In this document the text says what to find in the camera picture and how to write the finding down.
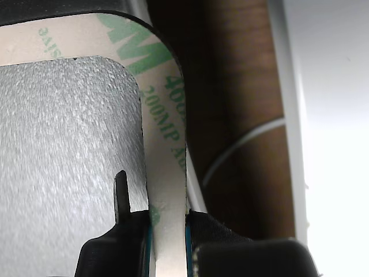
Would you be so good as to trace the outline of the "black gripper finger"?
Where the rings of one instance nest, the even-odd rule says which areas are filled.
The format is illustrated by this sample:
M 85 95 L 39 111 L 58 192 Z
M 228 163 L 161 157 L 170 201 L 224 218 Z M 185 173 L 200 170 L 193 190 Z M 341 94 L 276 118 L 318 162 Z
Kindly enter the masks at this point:
M 187 214 L 185 234 L 188 276 L 318 276 L 295 239 L 253 241 L 197 211 Z
M 115 225 L 81 248 L 75 276 L 149 276 L 151 223 L 148 210 L 130 211 L 125 171 L 114 179 Z

